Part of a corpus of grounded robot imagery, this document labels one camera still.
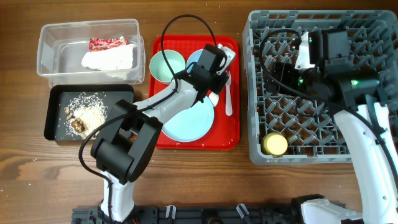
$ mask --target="wooden table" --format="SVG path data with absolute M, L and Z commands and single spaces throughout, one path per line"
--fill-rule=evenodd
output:
M 46 24 L 135 18 L 144 38 L 147 62 L 153 41 L 180 14 L 204 18 L 218 35 L 241 46 L 248 14 L 255 9 L 390 9 L 398 2 L 378 1 L 125 1 L 24 0 L 0 5 L 0 223 L 70 223 L 73 208 L 96 205 L 103 182 L 85 171 L 78 144 L 56 144 L 43 137 L 50 88 L 36 74 L 37 43 Z M 193 19 L 173 24 L 169 33 L 207 34 Z M 138 99 L 146 97 L 149 69 Z M 292 197 L 322 194 L 361 210 L 351 164 L 255 166 L 249 160 L 246 109 L 248 93 L 241 69 L 241 140 L 226 152 L 155 150 L 153 161 L 136 182 L 138 205 L 236 205 L 289 202 Z M 94 167 L 94 160 L 85 153 Z

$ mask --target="mint green cup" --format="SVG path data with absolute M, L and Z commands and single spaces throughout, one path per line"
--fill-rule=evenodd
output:
M 164 53 L 174 73 L 185 69 L 185 59 L 180 53 L 175 50 L 164 50 Z M 173 79 L 173 74 L 167 66 L 161 51 L 157 52 L 150 60 L 149 70 L 152 76 L 163 84 L 169 84 Z

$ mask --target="gray dish rack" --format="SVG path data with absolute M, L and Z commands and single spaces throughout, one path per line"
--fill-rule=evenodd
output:
M 398 22 L 391 11 L 252 11 L 243 30 L 244 69 L 248 79 L 248 133 L 250 159 L 256 165 L 297 165 L 351 162 L 333 117 L 300 116 L 295 110 L 315 114 L 322 109 L 319 102 L 299 101 L 297 97 L 268 93 L 259 58 L 266 66 L 279 61 L 295 63 L 298 52 L 289 43 L 294 36 L 270 37 L 263 52 L 261 40 L 278 29 L 293 29 L 304 34 L 319 29 L 345 28 L 351 45 L 355 69 L 372 68 L 385 83 L 391 109 L 390 123 L 398 134 Z M 287 152 L 280 156 L 263 154 L 262 138 L 271 132 L 283 134 Z

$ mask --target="red wrapper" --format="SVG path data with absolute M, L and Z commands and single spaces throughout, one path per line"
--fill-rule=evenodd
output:
M 129 44 L 129 41 L 124 37 L 112 38 L 112 39 L 90 39 L 88 50 L 90 52 L 108 50 L 114 47 L 119 47 L 127 44 Z

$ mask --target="white fork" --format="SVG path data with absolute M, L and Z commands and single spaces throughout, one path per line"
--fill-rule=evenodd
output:
M 227 71 L 228 73 L 228 81 L 225 83 L 225 90 L 226 90 L 226 95 L 225 95 L 225 114 L 227 116 L 231 116 L 232 115 L 232 102 L 231 102 L 231 90 L 230 90 L 230 86 L 232 84 L 232 79 L 231 79 L 231 72 Z

